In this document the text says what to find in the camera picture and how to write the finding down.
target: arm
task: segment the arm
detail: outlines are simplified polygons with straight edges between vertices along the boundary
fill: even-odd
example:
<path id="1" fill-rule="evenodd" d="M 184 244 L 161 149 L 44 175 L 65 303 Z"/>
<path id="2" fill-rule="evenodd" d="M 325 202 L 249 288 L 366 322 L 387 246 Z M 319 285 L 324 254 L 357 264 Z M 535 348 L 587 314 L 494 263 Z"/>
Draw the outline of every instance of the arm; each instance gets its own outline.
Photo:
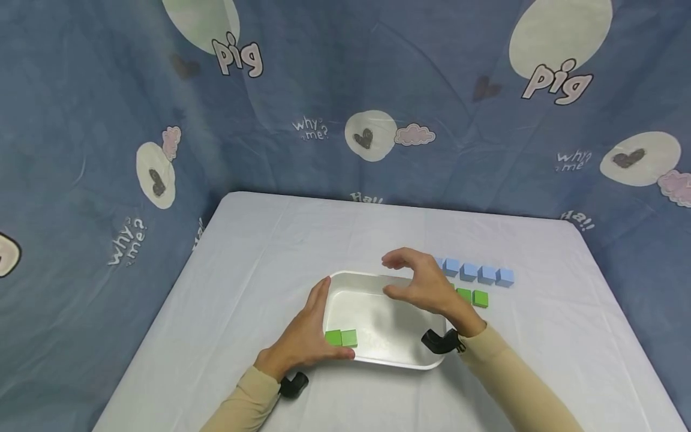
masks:
<path id="1" fill-rule="evenodd" d="M 525 364 L 473 306 L 456 294 L 434 258 L 404 247 L 381 259 L 389 268 L 413 269 L 408 287 L 384 288 L 392 299 L 445 316 L 465 346 L 461 359 L 507 415 L 517 432 L 583 432 L 568 408 Z"/>
<path id="2" fill-rule="evenodd" d="M 254 365 L 238 382 L 235 391 L 218 407 L 201 432 L 255 432 L 278 401 L 278 383 L 297 366 L 310 366 L 327 359 L 354 359 L 350 348 L 329 345 L 322 323 L 331 278 L 317 283 L 305 307 L 270 348 L 262 350 Z"/>

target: plastic tray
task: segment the plastic tray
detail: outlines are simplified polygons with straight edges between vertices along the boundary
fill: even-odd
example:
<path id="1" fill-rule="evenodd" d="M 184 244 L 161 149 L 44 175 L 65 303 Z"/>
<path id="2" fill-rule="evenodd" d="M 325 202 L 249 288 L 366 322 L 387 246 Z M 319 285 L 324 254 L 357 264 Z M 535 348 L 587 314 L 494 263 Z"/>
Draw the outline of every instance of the plastic tray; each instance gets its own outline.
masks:
<path id="1" fill-rule="evenodd" d="M 407 286 L 410 279 L 358 272 L 331 275 L 323 329 L 357 330 L 355 360 L 400 368 L 428 370 L 444 356 L 420 341 L 429 329 L 446 332 L 446 320 L 402 301 L 389 299 L 382 288 Z"/>

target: blue fabric backdrop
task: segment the blue fabric backdrop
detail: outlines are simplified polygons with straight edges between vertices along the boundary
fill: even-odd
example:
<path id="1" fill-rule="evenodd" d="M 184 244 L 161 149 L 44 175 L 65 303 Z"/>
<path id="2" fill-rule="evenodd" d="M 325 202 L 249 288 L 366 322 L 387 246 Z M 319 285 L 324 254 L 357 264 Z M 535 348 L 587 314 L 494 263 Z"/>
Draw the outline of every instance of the blue fabric backdrop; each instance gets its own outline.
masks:
<path id="1" fill-rule="evenodd" d="M 236 190 L 570 220 L 689 425 L 690 16 L 4 1 L 0 430 L 93 427 Z"/>

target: white tablecloth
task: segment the white tablecloth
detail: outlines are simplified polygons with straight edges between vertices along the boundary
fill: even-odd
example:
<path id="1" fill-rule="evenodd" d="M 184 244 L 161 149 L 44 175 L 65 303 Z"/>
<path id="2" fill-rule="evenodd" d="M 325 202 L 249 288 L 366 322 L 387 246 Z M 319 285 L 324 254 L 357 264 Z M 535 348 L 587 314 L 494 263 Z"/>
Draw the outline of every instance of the white tablecloth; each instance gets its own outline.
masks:
<path id="1" fill-rule="evenodd" d="M 320 278 L 410 277 L 381 266 L 401 246 L 514 269 L 480 313 L 586 432 L 686 431 L 570 223 L 245 192 L 219 205 L 95 431 L 198 431 Z M 350 362 L 307 375 L 264 432 L 513 430 L 454 354 L 426 372 Z"/>

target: beige sleeve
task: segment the beige sleeve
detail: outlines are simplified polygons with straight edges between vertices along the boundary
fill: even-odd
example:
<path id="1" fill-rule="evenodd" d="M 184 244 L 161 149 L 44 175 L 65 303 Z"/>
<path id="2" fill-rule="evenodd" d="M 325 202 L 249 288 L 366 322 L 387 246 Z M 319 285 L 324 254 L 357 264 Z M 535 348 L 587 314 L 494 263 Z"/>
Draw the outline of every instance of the beige sleeve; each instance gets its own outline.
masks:
<path id="1" fill-rule="evenodd" d="M 563 402 L 489 324 L 478 336 L 459 339 L 465 347 L 461 360 L 516 432 L 583 432 Z"/>
<path id="2" fill-rule="evenodd" d="M 252 366 L 201 432 L 255 432 L 274 409 L 280 387 L 274 378 Z"/>

